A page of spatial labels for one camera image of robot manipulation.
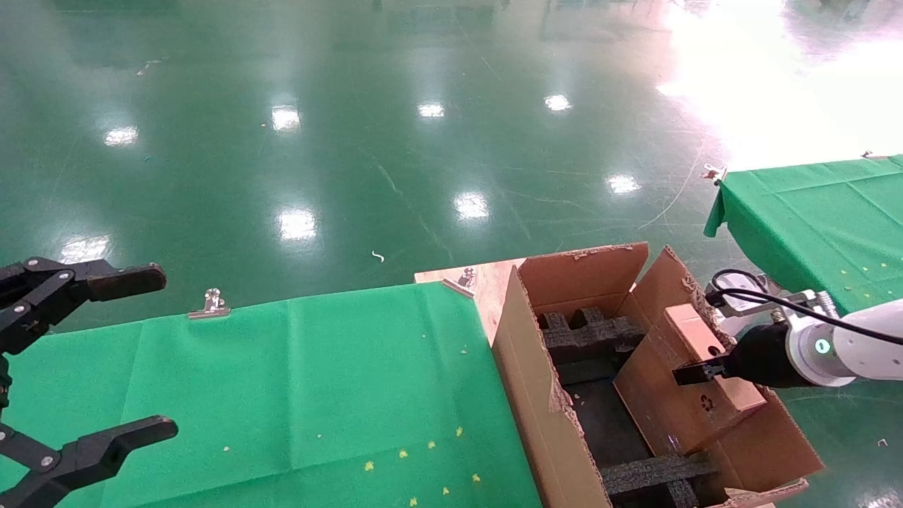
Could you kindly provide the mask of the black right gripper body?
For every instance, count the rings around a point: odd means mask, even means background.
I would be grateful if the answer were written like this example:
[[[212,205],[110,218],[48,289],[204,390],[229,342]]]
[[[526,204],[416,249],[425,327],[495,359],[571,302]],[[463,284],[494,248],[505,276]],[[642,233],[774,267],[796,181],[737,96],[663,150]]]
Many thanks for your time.
[[[788,330],[786,322],[749,328],[727,354],[727,376],[768,388],[799,388],[802,376],[787,353]]]

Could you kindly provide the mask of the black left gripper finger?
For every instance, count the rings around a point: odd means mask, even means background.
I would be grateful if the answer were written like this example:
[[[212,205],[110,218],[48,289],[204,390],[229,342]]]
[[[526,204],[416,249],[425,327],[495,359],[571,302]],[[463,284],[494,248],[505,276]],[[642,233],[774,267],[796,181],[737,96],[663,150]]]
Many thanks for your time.
[[[2,424],[1,454],[28,472],[4,490],[4,507],[55,507],[73,491],[117,476],[127,456],[138,448],[171,440],[178,434],[173,419],[152,416],[79,437],[61,449]]]
[[[117,269],[106,260],[29,258],[2,267],[1,351],[22,353],[84,303],[161,291],[166,283],[156,263]]]

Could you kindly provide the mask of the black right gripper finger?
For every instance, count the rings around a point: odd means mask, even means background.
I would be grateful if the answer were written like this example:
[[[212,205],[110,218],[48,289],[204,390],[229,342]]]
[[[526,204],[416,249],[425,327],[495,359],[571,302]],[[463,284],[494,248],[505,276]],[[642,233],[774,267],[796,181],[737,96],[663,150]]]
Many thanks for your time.
[[[673,377],[678,386],[687,386],[712,382],[716,378],[733,378],[734,374],[729,369],[728,357],[714,356],[674,369]]]

